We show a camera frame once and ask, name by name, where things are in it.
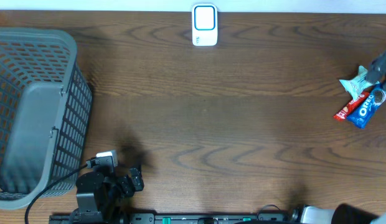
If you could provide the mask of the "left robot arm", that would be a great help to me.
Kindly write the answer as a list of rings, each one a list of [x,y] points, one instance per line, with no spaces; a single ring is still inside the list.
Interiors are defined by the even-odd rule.
[[[93,170],[76,182],[77,223],[129,223],[129,215],[121,211],[119,203],[144,189],[141,166],[132,166],[129,174],[119,177],[110,157],[91,159],[87,167]]]

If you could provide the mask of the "red Nescafe stick sachet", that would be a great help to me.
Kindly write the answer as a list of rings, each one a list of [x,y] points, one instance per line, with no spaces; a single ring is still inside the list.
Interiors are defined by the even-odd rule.
[[[337,121],[344,121],[346,118],[354,112],[370,95],[369,92],[363,91],[356,100],[351,100],[348,104],[337,112],[333,118]]]

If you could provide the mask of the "white teal wet wipes pack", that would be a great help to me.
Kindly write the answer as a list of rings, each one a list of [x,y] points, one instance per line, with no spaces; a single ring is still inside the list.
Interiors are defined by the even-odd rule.
[[[348,92],[353,100],[357,100],[359,95],[367,88],[374,86],[366,80],[368,70],[360,65],[357,75],[351,80],[339,80],[345,91]]]

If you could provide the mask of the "blue Oreo cookie pack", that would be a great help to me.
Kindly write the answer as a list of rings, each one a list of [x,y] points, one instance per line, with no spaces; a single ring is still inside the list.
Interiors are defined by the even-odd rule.
[[[377,84],[366,100],[347,117],[347,120],[352,122],[356,127],[364,129],[385,101],[386,91],[383,89],[382,84]]]

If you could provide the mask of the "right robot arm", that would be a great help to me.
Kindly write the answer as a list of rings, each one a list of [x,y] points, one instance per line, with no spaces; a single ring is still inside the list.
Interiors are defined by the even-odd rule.
[[[335,114],[335,118],[348,120],[364,129],[375,112],[386,101],[386,50],[368,68],[360,66],[358,75],[341,84],[352,96],[352,101]],[[286,219],[288,223],[368,223],[386,224],[386,212],[381,215],[366,212],[346,203],[336,209],[304,206],[296,208]]]

